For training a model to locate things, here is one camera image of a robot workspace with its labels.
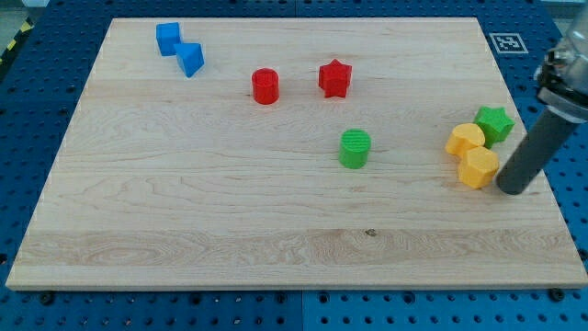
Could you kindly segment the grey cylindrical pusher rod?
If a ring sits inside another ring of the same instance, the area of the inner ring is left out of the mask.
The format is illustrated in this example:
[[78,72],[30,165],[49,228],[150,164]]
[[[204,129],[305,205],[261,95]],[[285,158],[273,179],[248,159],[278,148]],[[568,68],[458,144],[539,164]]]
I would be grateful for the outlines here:
[[496,177],[498,188],[521,194],[579,126],[579,118],[546,107]]

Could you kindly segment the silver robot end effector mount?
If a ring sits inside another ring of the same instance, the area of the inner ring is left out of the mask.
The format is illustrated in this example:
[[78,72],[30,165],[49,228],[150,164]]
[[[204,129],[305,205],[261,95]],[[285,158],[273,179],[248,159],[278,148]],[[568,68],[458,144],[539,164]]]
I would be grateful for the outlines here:
[[548,110],[573,123],[587,121],[587,5],[546,53],[537,82]]

